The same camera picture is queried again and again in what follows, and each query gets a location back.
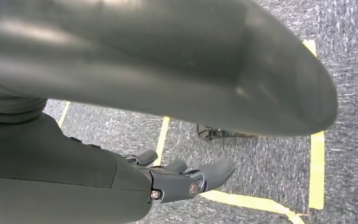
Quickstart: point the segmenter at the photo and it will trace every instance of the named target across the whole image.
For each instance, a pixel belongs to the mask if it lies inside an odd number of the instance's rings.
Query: yellow floor marking
[[[304,45],[315,55],[314,40],[304,41]],[[324,132],[311,135],[310,193],[309,207],[323,209],[324,206]]]
[[[312,51],[315,54],[316,45],[315,45],[314,40],[304,41],[303,43],[308,49],[310,49],[310,51]],[[164,121],[163,121],[163,124],[161,127],[161,132],[160,132],[160,138],[158,139],[158,144],[157,144],[157,149],[156,149],[159,159],[154,162],[154,166],[159,166],[161,164],[161,157],[162,157],[162,152],[164,149],[164,142],[165,142],[165,137],[166,137],[166,131],[168,129],[168,123],[169,123],[169,118],[164,117]],[[313,146],[314,149],[317,150],[317,153],[320,153],[321,152],[320,145],[317,145],[315,143],[320,144],[322,142],[323,143],[323,155],[324,155],[324,137],[321,134],[323,134],[323,133],[318,133],[318,134],[311,136],[311,147]],[[321,168],[323,168],[323,170],[324,170],[324,166],[321,167],[320,163],[319,163],[321,159],[322,159],[322,161],[324,161],[324,157],[321,158],[321,156],[318,155],[317,153],[311,153],[311,171],[313,172],[314,175],[311,175],[310,197],[311,197],[311,192],[313,192],[313,196],[316,198],[319,198],[316,201],[320,201],[320,195],[318,195],[318,194],[320,194],[320,191],[317,191],[316,195],[314,194],[315,189],[320,189],[320,186],[321,186],[320,181],[315,182],[312,178],[315,177],[316,170],[318,170],[319,174],[320,174]],[[278,214],[284,214],[288,217],[288,219],[293,224],[305,224],[304,221],[300,218],[300,216],[306,216],[306,215],[296,214],[295,212],[291,211],[289,208],[287,208],[271,199],[260,198],[260,197],[251,197],[251,196],[245,196],[245,195],[228,194],[228,193],[224,193],[224,192],[220,192],[220,191],[216,191],[216,190],[212,190],[212,191],[200,194],[200,196],[202,196],[206,199],[209,199],[211,201],[219,202],[219,203],[225,203],[225,204],[239,206],[239,207],[243,207],[243,208],[269,211],[269,212],[274,212],[274,213],[278,213]],[[314,199],[316,199],[316,198],[313,198],[312,200],[310,198],[310,207],[311,207],[311,201],[315,201]]]
[[[66,101],[66,102],[65,102],[64,110],[62,111],[62,115],[61,115],[61,117],[60,117],[60,120],[58,121],[58,126],[59,126],[59,127],[61,127],[62,124],[64,123],[65,116],[66,116],[67,113],[68,113],[69,105],[70,105],[70,101]]]
[[[158,158],[154,161],[154,166],[159,166],[161,164],[161,155],[163,154],[164,144],[165,144],[165,137],[168,131],[169,125],[169,117],[164,117],[163,124],[161,125],[160,136],[158,137],[156,153]]]
[[[289,208],[286,208],[285,206],[271,199],[227,194],[216,190],[202,193],[200,194],[200,196],[203,196],[204,198],[209,199],[211,201],[220,202],[224,204],[283,214],[286,215],[293,224],[305,224],[304,221],[300,218],[300,216],[303,216],[303,214],[296,214],[295,212],[290,211]]]

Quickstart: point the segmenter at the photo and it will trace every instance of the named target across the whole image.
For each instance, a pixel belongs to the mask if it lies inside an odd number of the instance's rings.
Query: silver screw
[[[161,196],[161,193],[157,190],[153,190],[151,191],[150,197],[153,198],[154,200],[159,199]]]
[[[189,195],[190,195],[191,197],[196,196],[196,195],[199,193],[199,191],[200,191],[200,188],[198,187],[198,184],[192,183],[192,184],[190,185]]]

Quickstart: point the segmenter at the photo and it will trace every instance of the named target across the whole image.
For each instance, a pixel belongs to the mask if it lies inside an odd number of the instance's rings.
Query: dark gray sleeve
[[[0,123],[20,123],[38,116],[46,99],[23,96],[0,85]]]
[[[101,2],[0,0],[0,85],[35,97],[0,112],[53,98],[268,136],[337,117],[323,64],[252,0]]]

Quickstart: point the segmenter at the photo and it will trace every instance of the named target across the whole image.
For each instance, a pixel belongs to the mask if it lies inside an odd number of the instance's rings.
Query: prosthetic hand
[[[214,164],[204,164],[187,172],[186,163],[179,158],[167,166],[141,168],[157,159],[157,153],[153,150],[146,151],[139,157],[125,155],[124,158],[137,165],[151,181],[153,203],[191,199],[200,193],[220,187],[235,171],[234,164],[227,159],[221,159]]]
[[[42,114],[0,124],[0,224],[124,224],[142,219],[153,203],[192,199],[224,184],[228,160],[187,170],[177,159],[147,167],[154,151],[121,156],[67,137]]]

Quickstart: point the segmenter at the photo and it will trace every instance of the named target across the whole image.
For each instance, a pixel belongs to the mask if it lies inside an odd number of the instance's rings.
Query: yellow tape line
[[[314,40],[304,41],[304,45],[316,56]],[[309,207],[323,209],[324,206],[324,133],[311,135],[310,193]]]
[[[62,115],[61,115],[61,117],[60,117],[60,120],[58,121],[58,126],[59,126],[59,127],[61,127],[62,124],[64,123],[65,116],[66,116],[67,113],[68,113],[69,105],[70,105],[70,101],[66,101],[66,102],[65,102],[64,110],[62,111]]]
[[[304,41],[304,45],[307,48],[309,48],[311,52],[313,52],[315,54],[315,52],[316,52],[315,41],[313,41],[313,40],[312,41]],[[165,131],[165,132],[167,131],[168,122],[169,122],[169,118],[166,119],[166,117],[165,117],[164,121],[163,121],[163,125],[161,127],[160,138],[158,140],[158,146],[157,146],[157,150],[156,150],[158,157],[160,159],[158,161],[154,162],[154,166],[159,166],[161,163],[161,155],[163,152],[164,141],[165,141],[165,136],[166,136],[166,133],[163,133],[163,131]],[[316,142],[319,144],[321,142],[323,143],[323,152],[324,152],[324,138],[321,136],[321,134],[323,134],[323,132],[311,136],[311,147],[313,146],[314,149],[317,149],[318,153],[320,153],[320,150],[319,150],[320,145],[316,145],[315,144]],[[318,170],[318,172],[320,174],[321,167],[318,166],[320,159],[321,159],[321,157],[317,153],[311,153],[310,197],[311,197],[311,192],[312,192],[313,197],[315,197],[315,198],[312,198],[312,199],[310,198],[310,207],[311,207],[311,201],[320,202],[320,195],[318,195],[318,194],[320,194],[320,191],[316,191],[317,194],[315,195],[315,189],[320,189],[320,186],[321,186],[320,182],[315,182],[312,179],[312,177],[316,176],[316,178],[318,180],[320,180],[320,177],[318,177],[318,175],[315,175],[315,170]],[[306,216],[306,215],[296,214],[295,212],[291,211],[289,208],[287,208],[271,199],[261,198],[261,197],[251,197],[251,196],[245,196],[245,195],[228,194],[228,193],[224,193],[224,192],[216,191],[216,190],[202,193],[202,194],[200,194],[200,196],[202,196],[206,199],[209,199],[211,201],[219,202],[219,203],[283,214],[283,215],[286,215],[288,217],[288,219],[293,224],[305,224],[304,221],[300,218],[300,216]]]
[[[169,125],[169,117],[164,117],[163,124],[161,125],[160,136],[158,137],[157,148],[156,148],[156,153],[158,155],[158,158],[154,161],[153,163],[154,166],[159,166],[161,164],[161,157],[162,157],[161,155],[163,154],[165,137],[168,131],[168,125]]]
[[[211,201],[220,202],[224,204],[283,214],[286,215],[293,224],[305,224],[304,221],[300,218],[300,216],[302,216],[303,214],[296,214],[295,212],[290,211],[289,208],[286,208],[285,206],[271,199],[227,194],[216,190],[202,193],[200,194],[200,196],[203,196],[204,198],[209,199]]]

